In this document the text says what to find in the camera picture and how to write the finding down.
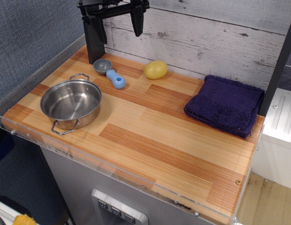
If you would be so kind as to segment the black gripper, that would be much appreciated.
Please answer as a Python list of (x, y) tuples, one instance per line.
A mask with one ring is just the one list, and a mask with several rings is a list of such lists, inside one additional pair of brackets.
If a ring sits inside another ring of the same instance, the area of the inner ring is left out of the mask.
[(121, 0), (79, 0), (77, 7), (82, 14), (82, 20), (87, 22), (100, 42), (107, 44), (107, 36), (102, 19), (130, 14), (134, 33), (139, 37), (143, 32), (143, 13), (149, 9), (148, 0), (130, 0), (120, 5)]

